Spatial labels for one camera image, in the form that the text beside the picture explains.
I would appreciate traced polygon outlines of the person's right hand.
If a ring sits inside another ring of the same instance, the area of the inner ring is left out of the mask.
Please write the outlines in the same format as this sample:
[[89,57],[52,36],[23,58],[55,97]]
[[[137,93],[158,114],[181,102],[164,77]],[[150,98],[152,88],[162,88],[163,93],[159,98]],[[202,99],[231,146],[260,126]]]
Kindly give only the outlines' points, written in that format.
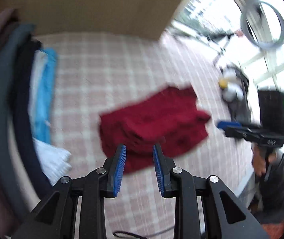
[[[266,161],[265,161],[265,149],[262,147],[259,147],[257,144],[252,143],[252,166],[254,169],[254,172],[257,177],[263,176],[266,171]],[[282,154],[279,150],[275,149],[270,155],[268,156],[268,162],[272,166],[277,166],[281,160]]]

